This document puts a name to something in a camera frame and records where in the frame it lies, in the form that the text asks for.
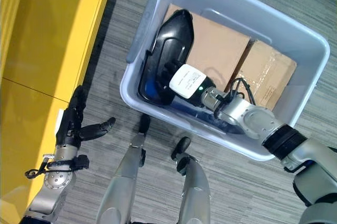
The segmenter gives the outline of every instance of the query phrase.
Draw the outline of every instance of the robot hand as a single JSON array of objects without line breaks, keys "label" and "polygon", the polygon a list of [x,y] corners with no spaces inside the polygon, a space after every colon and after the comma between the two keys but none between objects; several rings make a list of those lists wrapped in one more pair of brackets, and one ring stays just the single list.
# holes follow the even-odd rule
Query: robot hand
[{"label": "robot hand", "polygon": [[86,155],[77,156],[82,141],[104,136],[113,127],[116,119],[110,118],[102,124],[82,126],[86,95],[78,86],[63,112],[60,127],[56,133],[54,154],[44,154],[39,170],[25,173],[28,179],[45,174],[41,190],[25,212],[20,224],[53,223],[64,204],[65,197],[76,181],[76,170],[87,169]]}]

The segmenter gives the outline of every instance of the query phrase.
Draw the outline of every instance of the yellow wall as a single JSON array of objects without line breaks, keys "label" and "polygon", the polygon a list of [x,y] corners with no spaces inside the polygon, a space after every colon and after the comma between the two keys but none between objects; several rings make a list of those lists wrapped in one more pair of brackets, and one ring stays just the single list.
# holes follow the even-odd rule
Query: yellow wall
[{"label": "yellow wall", "polygon": [[1,223],[17,224],[42,185],[24,172],[54,151],[57,112],[83,81],[105,3],[1,2]]}]

